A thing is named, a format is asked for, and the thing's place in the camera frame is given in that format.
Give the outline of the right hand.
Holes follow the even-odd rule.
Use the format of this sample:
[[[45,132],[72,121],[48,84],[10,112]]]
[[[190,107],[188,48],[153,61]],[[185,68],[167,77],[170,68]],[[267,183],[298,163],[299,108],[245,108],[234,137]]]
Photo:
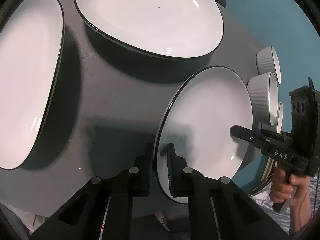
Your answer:
[[[295,174],[286,182],[286,172],[280,163],[272,176],[270,199],[279,204],[290,201],[290,230],[289,236],[298,238],[312,220],[310,200],[310,177],[299,177]]]

